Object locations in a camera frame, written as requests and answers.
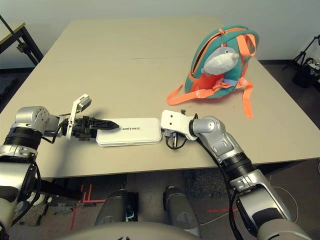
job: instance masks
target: beige table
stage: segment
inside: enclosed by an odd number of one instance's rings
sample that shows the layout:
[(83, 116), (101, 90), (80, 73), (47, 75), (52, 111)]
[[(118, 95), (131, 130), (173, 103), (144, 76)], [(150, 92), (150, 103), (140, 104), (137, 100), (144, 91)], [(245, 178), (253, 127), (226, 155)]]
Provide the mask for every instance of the beige table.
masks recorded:
[[(256, 164), (319, 157), (320, 131), (255, 58), (246, 74), (254, 83), (254, 118), (244, 117), (242, 90), (220, 99), (167, 105), (167, 95), (185, 81), (198, 44), (221, 26), (215, 17), (71, 22), (0, 114), (0, 140), (19, 108), (42, 105), (52, 114), (64, 114), (87, 93), (92, 104), (83, 114), (101, 119), (160, 118), (165, 109), (215, 116)], [(67, 142), (63, 137), (54, 145), (43, 141), (38, 152), (44, 178), (214, 166), (191, 141), (180, 150), (168, 149), (164, 140), (103, 148), (94, 140)]]
[[(9, 26), (11, 29), (17, 33), (20, 29), (22, 29), (26, 24), (24, 22), (10, 22)], [(6, 26), (0, 21), (0, 45), (3, 44), (6, 40), (8, 40), (12, 34), (6, 28)]]

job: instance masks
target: black cable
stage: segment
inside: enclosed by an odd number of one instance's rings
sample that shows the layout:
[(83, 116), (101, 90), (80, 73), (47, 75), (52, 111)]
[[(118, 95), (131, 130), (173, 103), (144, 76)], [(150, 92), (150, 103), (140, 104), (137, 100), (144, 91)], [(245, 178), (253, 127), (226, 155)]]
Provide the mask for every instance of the black cable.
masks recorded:
[(37, 185), (36, 185), (36, 192), (34, 195), (34, 198), (28, 205), (28, 207), (12, 222), (12, 225), (15, 225), (29, 210), (30, 208), (34, 205), (34, 203), (39, 199), (40, 197), (40, 188), (41, 188), (41, 176), (40, 176), (40, 171), (39, 167), (36, 163), (33, 163), (33, 165), (36, 167), (36, 177), (37, 177)]
[(221, 167), (221, 165), (218, 163), (217, 159), (215, 158), (215, 156), (207, 149), (207, 147), (204, 145), (204, 143), (200, 140), (200, 138), (198, 137), (196, 139), (196, 141), (203, 147), (203, 149), (210, 155), (210, 157), (212, 158), (212, 160), (214, 161), (214, 163), (217, 165), (217, 167), (220, 169), (220, 172), (222, 174), (223, 180), (224, 180), (224, 184), (225, 184), (225, 188), (226, 188), (226, 192), (228, 195), (228, 199), (229, 199), (229, 224), (231, 227), (231, 230), (233, 232), (233, 235), (235, 237), (236, 240), (244, 240), (243, 237), (241, 236), (241, 233), (239, 232), (236, 222), (235, 222), (235, 217), (233, 214), (233, 205), (234, 205), (234, 201), (236, 199), (237, 193), (233, 192), (233, 195), (231, 196), (230, 190), (231, 187), (229, 185), (229, 181), (227, 178), (227, 175), (224, 171), (224, 169)]
[(7, 233), (5, 226), (0, 222), (0, 240), (9, 240), (9, 234)]
[(64, 113), (64, 114), (60, 114), (59, 116), (69, 116), (69, 115), (71, 115), (71, 112), (69, 112), (69, 113)]
[(169, 138), (170, 138), (169, 136), (165, 136), (165, 144), (168, 146), (168, 148), (173, 149), (173, 150), (177, 150), (177, 149), (182, 148), (187, 142), (187, 139), (185, 139), (183, 141), (183, 143), (181, 144), (181, 146), (172, 147), (172, 146), (169, 145)]
[(65, 119), (65, 120), (63, 120), (59, 125), (58, 125), (58, 127), (56, 128), (56, 130), (55, 130), (55, 132), (54, 132), (54, 134), (53, 134), (53, 136), (52, 136), (52, 140), (49, 140), (48, 138), (46, 138), (46, 137), (41, 137), (43, 140), (45, 140), (45, 141), (47, 141), (48, 143), (51, 143), (51, 144), (54, 144), (55, 143), (55, 141), (56, 141), (56, 137), (57, 137), (57, 135), (58, 135), (58, 132), (59, 132), (59, 130), (64, 126), (64, 125), (67, 125), (68, 124), (68, 119)]

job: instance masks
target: white plastic mount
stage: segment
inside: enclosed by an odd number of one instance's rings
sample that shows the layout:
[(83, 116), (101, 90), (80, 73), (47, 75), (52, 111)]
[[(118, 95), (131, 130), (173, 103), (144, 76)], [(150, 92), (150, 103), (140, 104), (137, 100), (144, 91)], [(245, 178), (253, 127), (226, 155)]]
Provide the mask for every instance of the white plastic mount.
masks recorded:
[(82, 112), (87, 107), (89, 107), (89, 105), (91, 104), (91, 101), (92, 100), (88, 94), (83, 94), (81, 97), (79, 97), (77, 100), (73, 102), (71, 114), (68, 119), (68, 127), (65, 135), (67, 140), (71, 139), (72, 132), (74, 129), (74, 124), (75, 124), (76, 114)]
[(193, 116), (186, 116), (180, 112), (164, 110), (161, 115), (161, 128), (169, 132), (178, 132), (188, 140), (196, 140), (197, 136), (192, 136), (189, 131), (190, 121), (193, 120)]

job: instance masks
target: wall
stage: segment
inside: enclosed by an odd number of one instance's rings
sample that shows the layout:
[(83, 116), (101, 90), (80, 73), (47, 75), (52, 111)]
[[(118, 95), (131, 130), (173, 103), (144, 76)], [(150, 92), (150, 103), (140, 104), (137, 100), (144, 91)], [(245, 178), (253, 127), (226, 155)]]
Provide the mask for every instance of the wall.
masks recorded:
[[(0, 14), (26, 22), (44, 54), (73, 19), (214, 15), (257, 31), (258, 59), (292, 59), (320, 34), (319, 9), (319, 0), (0, 0)], [(0, 55), (0, 69), (32, 66), (15, 47)]]

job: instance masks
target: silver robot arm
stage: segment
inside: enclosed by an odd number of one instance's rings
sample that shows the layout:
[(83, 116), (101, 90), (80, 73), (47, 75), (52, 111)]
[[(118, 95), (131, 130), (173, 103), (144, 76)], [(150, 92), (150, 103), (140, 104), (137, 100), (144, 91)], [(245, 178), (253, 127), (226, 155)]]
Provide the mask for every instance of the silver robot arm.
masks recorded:
[(72, 111), (65, 115), (51, 115), (43, 106), (21, 108), (15, 116), (3, 145), (0, 145), (0, 239), (8, 239), (18, 202), (28, 199), (35, 185), (38, 146), (41, 139), (51, 144), (56, 137), (71, 136), (80, 141), (95, 138), (97, 130), (119, 127), (108, 120), (83, 116), (76, 118), (91, 104), (87, 94), (73, 102)]
[(26, 200), (35, 184), (36, 157), (42, 136), (55, 132), (60, 118), (43, 106), (21, 108), (0, 146), (0, 229), (11, 229), (18, 201)]
[(179, 132), (189, 140), (199, 138), (214, 156), (238, 193), (235, 200), (248, 231), (258, 240), (311, 240), (291, 221), (290, 213), (262, 172), (255, 168), (240, 145), (217, 118), (202, 119), (165, 110), (161, 127)]

